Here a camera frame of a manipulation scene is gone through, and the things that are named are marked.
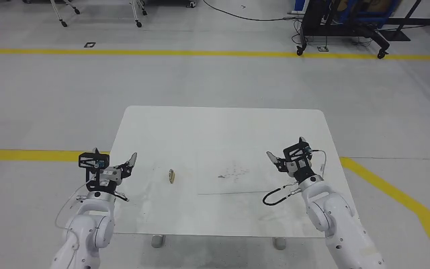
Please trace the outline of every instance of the white machine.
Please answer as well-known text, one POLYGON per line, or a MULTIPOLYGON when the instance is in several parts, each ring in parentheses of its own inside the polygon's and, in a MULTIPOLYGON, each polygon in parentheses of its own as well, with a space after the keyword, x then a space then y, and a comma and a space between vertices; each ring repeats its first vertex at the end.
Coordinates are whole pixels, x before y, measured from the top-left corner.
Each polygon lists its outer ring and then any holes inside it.
MULTIPOLYGON (((298 189, 293 190, 287 197, 302 193, 306 205, 306 214, 312 224, 325 232, 326 245, 339 269, 383 269, 385 261, 374 242, 370 239, 363 226, 353 216, 355 209, 351 207, 342 195, 336 193, 320 175, 312 170, 312 150, 302 138, 291 147, 284 149, 285 159, 267 152, 271 162, 278 171, 286 172, 298 183, 298 189)), ((287 197, 274 203, 265 200, 274 192, 268 193, 263 202, 274 206, 287 197)))
MULTIPOLYGON (((299 143, 284 149, 285 159, 276 157, 269 151, 271 162, 278 171, 286 172, 298 183, 298 189, 287 196, 302 193, 312 224, 325 232, 326 245, 339 269, 385 269, 386 265, 363 226, 353 216, 355 209, 342 195, 336 193, 321 176, 312 170, 312 150, 302 138, 299 143)), ((98 269, 99 249, 108 246, 114 233, 114 203, 116 197, 128 201, 116 186, 131 175, 136 163, 137 153, 126 163, 109 166, 109 155, 92 153, 79 156, 79 167, 87 170, 85 185, 89 191, 82 200, 82 206, 64 229, 64 245, 55 255, 52 269, 98 269), (101 211, 107 215, 90 215, 89 211, 101 211)), ((287 197, 274 203, 266 202, 278 188, 268 193, 263 203, 274 206, 287 197)))
POLYGON ((65 243, 55 254, 52 269, 99 268, 99 249, 109 245, 114 233, 115 199, 128 201, 124 194, 115 191, 116 186, 131 176, 136 158, 134 153, 126 163, 110 167, 109 155, 100 154, 97 149, 79 156, 79 167, 87 172, 84 185, 89 193, 86 198, 80 197, 81 208, 66 227, 61 227, 65 243), (90 215, 89 211, 107 214, 90 215))

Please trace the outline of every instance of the small object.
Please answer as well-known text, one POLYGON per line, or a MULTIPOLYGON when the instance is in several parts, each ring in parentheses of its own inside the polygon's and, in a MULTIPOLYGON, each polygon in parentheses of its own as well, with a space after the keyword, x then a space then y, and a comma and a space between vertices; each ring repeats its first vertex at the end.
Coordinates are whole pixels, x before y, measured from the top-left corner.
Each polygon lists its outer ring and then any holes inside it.
POLYGON ((95 42, 87 42, 85 43, 85 45, 83 46, 84 48, 94 48, 95 46, 95 42))
POLYGON ((329 48, 326 46, 317 46, 319 52, 328 52, 329 48))
POLYGON ((170 184, 173 184, 173 182, 175 181, 175 172, 173 171, 173 169, 169 170, 169 181, 170 184))
POLYGON ((285 237, 273 237, 272 243, 277 250, 284 250, 287 248, 285 237))
POLYGON ((153 238, 150 241, 150 245, 153 248, 160 248, 164 245, 165 242, 166 242, 165 235, 153 235, 153 238))

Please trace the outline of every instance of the black equipment stand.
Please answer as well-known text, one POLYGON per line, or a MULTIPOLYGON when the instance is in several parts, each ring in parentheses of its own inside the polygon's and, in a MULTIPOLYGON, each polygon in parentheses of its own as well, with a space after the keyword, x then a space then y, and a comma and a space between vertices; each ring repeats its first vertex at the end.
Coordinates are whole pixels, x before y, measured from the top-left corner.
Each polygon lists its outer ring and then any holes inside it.
POLYGON ((336 0, 331 5, 331 10, 327 16, 325 24, 321 24, 321 20, 327 10, 327 4, 324 0, 310 0, 306 13, 304 14, 302 25, 300 26, 300 43, 297 46, 297 55, 302 55, 307 47, 305 36, 362 36, 364 38, 371 38, 381 49, 378 53, 378 58, 382 59, 388 54, 386 51, 390 47, 387 42, 379 33, 375 31, 374 26, 359 23, 355 20, 358 11, 363 4, 363 0, 358 0, 357 4, 351 10, 349 21, 344 24, 331 25, 337 8, 341 0, 336 0))
MULTIPOLYGON (((421 3, 421 0, 415 1, 415 4, 412 6, 411 10, 409 10, 409 12, 406 14, 406 17, 404 17, 405 21, 407 21, 407 19, 412 16, 412 13, 414 13, 414 11, 417 9, 419 3, 421 3)), ((380 33, 388 41, 411 41, 411 39, 402 32, 403 26, 404 23, 400 24, 396 31, 380 31, 380 33)))

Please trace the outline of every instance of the table leg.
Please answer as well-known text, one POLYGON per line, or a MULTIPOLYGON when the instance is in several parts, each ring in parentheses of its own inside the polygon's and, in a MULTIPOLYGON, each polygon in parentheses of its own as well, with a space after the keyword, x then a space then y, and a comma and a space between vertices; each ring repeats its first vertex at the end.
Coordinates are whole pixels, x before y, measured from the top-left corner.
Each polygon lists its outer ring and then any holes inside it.
POLYGON ((150 241, 150 245, 153 248, 160 248, 164 245, 164 242, 166 241, 165 235, 153 235, 152 240, 150 241))
POLYGON ((272 242, 277 250, 284 250, 287 247, 285 237, 273 237, 272 242))

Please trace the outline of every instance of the gray floor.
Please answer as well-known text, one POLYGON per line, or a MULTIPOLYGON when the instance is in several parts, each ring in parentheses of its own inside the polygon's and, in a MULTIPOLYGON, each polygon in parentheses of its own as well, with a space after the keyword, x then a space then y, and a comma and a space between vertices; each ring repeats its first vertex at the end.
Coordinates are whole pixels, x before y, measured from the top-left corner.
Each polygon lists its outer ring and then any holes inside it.
MULTIPOLYGON (((295 52, 292 22, 247 22, 211 10, 149 5, 132 19, 126 1, 79 1, 77 16, 48 3, 0 3, 0 48, 260 50, 295 52)), ((272 18, 281 0, 211 0, 240 15, 272 18)), ((392 54, 430 54, 427 28, 392 54)), ((309 52, 325 39, 315 39, 309 52)), ((336 53, 377 52, 329 38, 336 53)), ((316 108, 325 113, 337 150, 430 207, 428 61, 188 56, 0 54, 0 149, 110 150, 127 106, 316 108)), ((75 163, 0 162, 2 268, 46 268, 59 248, 53 221, 83 180, 75 163)), ((426 268, 430 242, 416 215, 345 170, 361 220, 390 268, 426 268)), ((66 210, 61 221, 72 214, 66 210)), ((114 235, 101 268, 334 268, 323 240, 168 237, 152 249, 146 235, 114 235)))

